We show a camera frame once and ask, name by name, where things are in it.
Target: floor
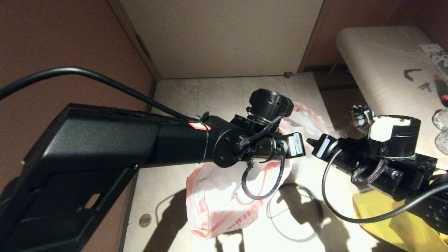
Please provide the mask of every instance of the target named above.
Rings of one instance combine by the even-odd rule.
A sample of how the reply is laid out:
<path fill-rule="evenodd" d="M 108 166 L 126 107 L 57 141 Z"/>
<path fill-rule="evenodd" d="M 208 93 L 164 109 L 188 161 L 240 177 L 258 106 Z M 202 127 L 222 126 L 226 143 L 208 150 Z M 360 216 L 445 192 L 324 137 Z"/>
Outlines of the floor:
<path fill-rule="evenodd" d="M 318 87 L 323 87 L 328 72 L 314 72 L 313 76 Z M 320 91 L 320 95 L 339 135 L 359 139 L 363 134 L 353 126 L 350 110 L 353 105 L 367 105 L 367 102 L 359 88 L 353 86 L 356 86 L 356 82 L 347 70 L 336 70 L 326 83 L 328 89 Z"/>
<path fill-rule="evenodd" d="M 348 129 L 347 117 L 344 115 L 345 119 L 342 120 L 341 115 L 349 114 L 347 104 L 354 101 L 348 99 L 344 102 L 346 99 L 343 98 L 345 95 L 342 91 L 333 95 L 332 100 L 331 94 L 321 94 L 316 83 L 319 74 L 317 76 L 315 78 L 313 73 L 301 73 L 291 78 L 266 76 L 163 80 L 157 85 L 155 100 L 189 116 L 209 111 L 211 115 L 229 121 L 235 114 L 245 116 L 245 107 L 250 105 L 251 93 L 258 88 L 266 88 L 306 104 L 322 117 L 331 135 L 351 135 L 352 129 Z M 351 96 L 356 95 L 356 91 L 348 92 Z M 157 109 L 152 113 L 164 114 Z M 339 130 L 335 130 L 333 125 L 338 126 Z M 320 179 L 325 163 L 310 155 L 306 158 L 310 160 L 309 165 L 291 172 L 288 180 L 305 185 L 321 199 Z M 306 242 L 294 242 L 281 236 L 266 216 L 265 206 L 258 213 L 258 220 L 249 227 L 219 235 L 216 239 L 201 240 L 190 233 L 185 214 L 185 180 L 198 166 L 177 165 L 139 171 L 126 233 L 125 252 L 252 252 L 274 251 L 279 248 L 303 251 L 397 251 L 394 246 L 380 243 L 359 225 L 339 220 L 325 207 L 325 225 L 322 231 Z M 335 207 L 353 216 L 351 194 L 357 191 L 356 187 L 349 183 L 346 174 L 337 170 L 333 173 L 330 171 L 329 177 L 332 179 L 329 179 L 327 186 L 335 188 L 329 192 Z M 278 229 L 295 239 L 304 238 L 313 232 L 312 223 L 316 219 L 314 207 L 297 190 L 280 192 L 271 204 L 272 215 L 278 215 Z M 139 225 L 143 214 L 151 217 L 149 226 L 144 228 Z"/>

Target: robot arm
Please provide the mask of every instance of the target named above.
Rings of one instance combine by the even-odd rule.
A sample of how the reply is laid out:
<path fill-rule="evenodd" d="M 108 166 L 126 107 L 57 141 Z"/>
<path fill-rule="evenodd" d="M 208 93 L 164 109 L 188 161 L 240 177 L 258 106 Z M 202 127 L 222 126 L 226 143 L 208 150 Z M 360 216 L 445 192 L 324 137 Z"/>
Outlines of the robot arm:
<path fill-rule="evenodd" d="M 277 132 L 281 118 L 291 114 L 291 100 L 264 89 L 252 94 L 248 117 L 236 115 L 231 122 L 207 113 L 196 119 L 184 116 L 121 83 L 73 67 L 25 77 L 0 89 L 0 100 L 62 74 L 101 81 L 175 117 L 68 105 L 24 158 L 20 177 L 0 196 L 0 251 L 81 251 L 139 168 L 210 161 L 225 168 L 239 161 L 250 164 L 305 155 L 299 133 Z M 363 114 L 373 116 L 373 110 Z M 366 181 L 395 200 L 412 200 L 438 184 L 446 185 L 447 176 L 429 185 L 437 160 L 414 154 L 418 120 L 395 119 L 385 120 L 398 124 L 386 127 L 389 139 L 369 132 L 361 140 L 322 135 L 308 142 L 314 146 L 314 156 L 334 160 L 353 182 Z M 365 121 L 370 127 L 375 118 Z M 95 195 L 97 200 L 89 205 Z M 411 212 L 448 233 L 447 201 L 447 192 L 441 191 Z"/>
<path fill-rule="evenodd" d="M 371 187 L 395 201 L 406 200 L 405 205 L 418 200 L 409 211 L 435 230 L 448 233 L 448 174 L 434 179 L 437 159 L 415 153 L 420 120 L 395 115 L 375 117 L 368 107 L 355 107 L 353 111 L 358 117 L 355 124 L 367 136 L 354 140 L 322 134 L 319 140 L 307 139 L 314 147 L 312 155 L 326 162 L 332 159 L 331 163 L 351 176 L 351 182 L 357 186 Z"/>
<path fill-rule="evenodd" d="M 81 251 L 139 168 L 211 161 L 225 168 L 305 154 L 299 133 L 296 146 L 294 134 L 277 132 L 290 99 L 259 89 L 250 103 L 249 116 L 231 122 L 69 104 L 2 192 L 0 251 Z"/>

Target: white plastic bag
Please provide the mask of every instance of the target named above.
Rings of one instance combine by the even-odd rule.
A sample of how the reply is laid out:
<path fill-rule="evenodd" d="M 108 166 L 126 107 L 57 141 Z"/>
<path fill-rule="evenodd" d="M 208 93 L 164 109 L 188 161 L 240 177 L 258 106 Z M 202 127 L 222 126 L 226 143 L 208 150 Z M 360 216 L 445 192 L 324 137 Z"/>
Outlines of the white plastic bag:
<path fill-rule="evenodd" d="M 284 135 L 300 132 L 304 141 L 306 137 L 318 139 L 321 133 L 327 132 L 322 118 L 298 102 L 294 102 L 291 116 L 281 121 L 279 130 Z M 304 157 L 285 162 L 280 184 L 291 172 L 291 164 L 299 164 L 301 160 L 305 161 Z M 241 177 L 246 168 L 245 162 L 238 162 L 228 168 L 206 163 L 187 178 L 187 217 L 193 234 L 210 239 L 245 228 L 257 219 L 258 211 L 270 197 L 253 200 L 245 195 Z M 255 162 L 247 177 L 248 189 L 255 195 L 265 195 L 275 185 L 279 171 L 279 161 L 264 164 Z"/>

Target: glass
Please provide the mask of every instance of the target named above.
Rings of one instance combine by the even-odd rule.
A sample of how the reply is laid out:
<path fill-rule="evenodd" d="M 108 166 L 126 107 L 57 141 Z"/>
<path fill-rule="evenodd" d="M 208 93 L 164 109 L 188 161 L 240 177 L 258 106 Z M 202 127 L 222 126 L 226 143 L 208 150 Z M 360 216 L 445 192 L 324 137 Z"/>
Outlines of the glass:
<path fill-rule="evenodd" d="M 434 125 L 441 130 L 440 134 L 435 138 L 435 145 L 448 155 L 448 109 L 441 109 L 432 117 Z"/>
<path fill-rule="evenodd" d="M 441 131 L 448 131 L 448 109 L 442 109 L 432 117 L 432 122 Z"/>
<path fill-rule="evenodd" d="M 448 132 L 442 131 L 435 138 L 435 145 L 441 152 L 443 152 L 445 155 L 448 155 Z"/>

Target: black cable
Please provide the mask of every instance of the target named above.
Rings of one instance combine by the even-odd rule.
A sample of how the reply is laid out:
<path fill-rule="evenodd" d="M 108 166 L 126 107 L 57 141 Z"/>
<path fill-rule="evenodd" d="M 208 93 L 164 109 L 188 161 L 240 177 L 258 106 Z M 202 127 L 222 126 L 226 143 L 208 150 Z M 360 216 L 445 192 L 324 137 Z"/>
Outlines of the black cable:
<path fill-rule="evenodd" d="M 12 199 L 13 199 L 12 197 L 9 197 L 9 198 L 4 199 L 2 202 L 0 202 L 0 210 L 3 207 L 3 205 L 6 205 L 6 203 L 8 203 Z"/>
<path fill-rule="evenodd" d="M 202 126 L 205 127 L 205 131 L 207 133 L 207 140 L 205 141 L 205 150 L 204 150 L 204 157 L 202 158 L 202 161 L 199 162 L 199 164 L 202 164 L 205 160 L 206 154 L 207 154 L 207 148 L 208 148 L 208 138 L 209 138 L 209 134 L 208 134 L 208 127 L 207 125 L 205 125 L 205 123 L 202 121 L 202 118 L 200 116 L 196 116 L 196 119 L 202 124 Z"/>
<path fill-rule="evenodd" d="M 358 183 L 358 178 L 359 176 L 367 169 L 367 166 L 361 166 L 358 169 L 356 169 L 353 174 L 352 177 L 350 178 L 350 182 L 352 184 L 357 184 Z"/>
<path fill-rule="evenodd" d="M 157 223 L 157 225 L 159 224 L 159 216 L 157 215 L 157 210 L 159 209 L 159 206 L 167 201 L 169 198 L 172 198 L 174 195 L 176 195 L 176 193 L 171 194 L 170 196 L 166 197 L 165 199 L 163 199 L 161 202 L 159 202 L 156 206 L 155 206 L 155 222 Z"/>
<path fill-rule="evenodd" d="M 372 184 L 377 178 L 380 177 L 381 174 L 383 174 L 386 171 L 388 163 L 389 160 L 386 159 L 379 160 L 375 170 L 364 180 L 365 182 L 367 182 L 367 185 Z"/>
<path fill-rule="evenodd" d="M 379 221 L 383 221 L 389 218 L 392 218 L 404 211 L 407 211 L 409 209 L 411 209 L 412 207 L 414 207 L 415 205 L 417 205 L 418 203 L 422 202 L 423 200 L 425 200 L 427 197 L 434 195 L 440 191 L 443 190 L 447 190 L 448 189 L 448 183 L 444 183 L 441 184 L 439 186 L 436 186 L 430 190 L 427 190 L 426 192 L 420 194 L 419 196 L 417 196 L 416 198 L 414 198 L 413 200 L 411 200 L 410 202 L 406 203 L 403 206 L 400 206 L 398 208 L 396 208 L 395 210 L 392 210 L 388 213 L 384 213 L 375 217 L 371 217 L 371 218 L 364 218 L 364 219 L 353 219 L 353 218 L 349 218 L 346 217 L 342 214 L 340 214 L 338 211 L 336 211 L 331 205 L 330 202 L 328 202 L 327 199 L 327 194 L 325 193 L 325 181 L 327 180 L 327 174 L 328 171 L 330 170 L 331 165 L 333 164 L 333 161 L 336 159 L 337 155 L 342 151 L 342 149 L 340 149 L 339 151 L 337 151 L 330 159 L 330 161 L 327 164 L 327 167 L 325 167 L 325 171 L 323 173 L 323 178 L 322 178 L 322 196 L 323 196 L 323 200 L 325 201 L 325 204 L 327 204 L 328 209 L 330 209 L 331 212 L 333 212 L 337 217 L 339 217 L 340 219 L 346 221 L 346 222 L 351 222 L 351 223 L 373 223 L 373 222 L 379 222 Z"/>
<path fill-rule="evenodd" d="M 266 134 L 268 131 L 270 131 L 274 125 L 282 119 L 284 116 L 277 116 L 272 122 L 267 124 L 260 132 L 253 134 L 250 137 L 243 138 L 240 142 L 238 142 L 238 151 L 241 151 L 244 149 L 244 147 L 248 146 L 258 138 L 262 137 L 264 134 Z"/>
<path fill-rule="evenodd" d="M 78 74 L 78 75 L 82 75 L 87 78 L 94 79 L 94 80 L 104 83 L 108 86 L 116 88 L 116 89 L 120 90 L 121 92 L 126 93 L 130 96 L 133 96 L 141 101 L 144 101 L 144 102 L 150 104 L 151 106 L 154 106 L 155 108 L 158 108 L 161 111 L 166 112 L 174 117 L 183 119 L 188 122 L 198 122 L 196 119 L 188 117 L 188 116 L 181 114 L 175 110 L 172 110 L 172 109 L 156 102 L 152 98 L 138 92 L 137 90 L 134 90 L 124 84 L 121 84 L 120 82 L 118 82 L 116 80 L 113 80 L 109 77 L 106 77 L 102 74 L 99 74 L 97 72 L 94 72 L 94 71 L 91 71 L 88 69 L 72 67 L 72 66 L 51 68 L 51 69 L 47 69 L 47 70 L 37 72 L 35 74 L 31 74 L 26 77 L 23 77 L 5 87 L 3 87 L 2 89 L 0 89 L 0 100 L 6 98 L 7 96 L 21 90 L 22 88 L 25 88 L 25 87 L 27 87 L 33 83 L 36 83 L 38 81 L 53 78 L 56 76 L 66 75 L 66 74 Z"/>
<path fill-rule="evenodd" d="M 241 177 L 241 186 L 243 188 L 244 193 L 251 199 L 253 200 L 262 200 L 265 199 L 269 196 L 271 196 L 271 194 L 273 194 L 277 187 L 280 185 L 280 181 L 283 175 L 283 170 L 284 170 L 284 162 L 285 162 L 285 152 L 284 152 L 284 148 L 282 145 L 280 145 L 280 150 L 281 150 L 281 156 L 280 156 L 280 172 L 279 172 L 279 176 L 277 178 L 277 181 L 274 185 L 274 187 L 265 195 L 263 196 L 256 196 L 253 195 L 249 189 L 247 188 L 247 184 L 246 184 L 246 180 L 247 180 L 247 175 L 249 174 L 249 171 L 254 167 L 254 162 L 252 160 L 247 162 L 247 169 L 244 171 L 243 176 Z"/>
<path fill-rule="evenodd" d="M 294 238 L 291 238 L 291 237 L 289 237 L 289 236 L 287 236 L 287 235 L 285 235 L 285 234 L 283 234 L 280 230 L 279 230 L 279 228 L 277 227 L 277 225 L 274 223 L 274 217 L 272 216 L 272 213 L 271 213 L 271 201 L 272 201 L 272 199 L 274 198 L 274 195 L 282 188 L 282 187 L 288 187 L 288 186 L 295 186 L 296 188 L 298 188 L 299 190 L 301 189 L 301 190 L 304 190 L 307 194 L 308 194 L 308 196 L 311 198 L 311 200 L 312 201 L 314 201 L 314 203 L 316 204 L 316 208 L 317 208 L 317 213 L 318 213 L 318 222 L 317 222 L 317 226 L 316 227 L 313 227 L 314 228 L 314 232 L 310 235 L 310 236 L 308 236 L 308 237 L 306 237 L 306 238 L 303 238 L 303 239 L 294 239 Z M 293 241 L 293 242 L 307 242 L 307 241 L 310 241 L 310 240 L 312 240 L 314 237 L 316 237 L 318 234 L 319 234 L 319 232 L 321 231 L 321 229 L 322 229 L 322 225 L 323 225 L 323 207 L 322 207 L 322 204 L 320 203 L 320 200 L 316 197 L 316 195 L 314 195 L 314 193 L 310 190 L 310 189 L 308 189 L 308 188 L 306 188 L 306 187 L 304 187 L 304 186 L 302 186 L 302 185 L 299 185 L 299 184 L 297 184 L 297 183 L 286 183 L 286 184 L 283 184 L 283 185 L 281 185 L 280 187 L 279 187 L 279 190 L 277 190 L 275 193 L 274 193 L 274 195 L 272 195 L 272 198 L 267 202 L 267 204 L 266 204 L 266 215 L 267 215 L 267 217 L 271 220 L 271 223 L 272 223 L 272 225 L 274 226 L 274 228 L 277 230 L 277 232 L 279 233 L 279 234 L 281 234 L 283 237 L 285 237 L 286 239 L 288 239 L 288 240 L 290 240 L 290 241 Z"/>

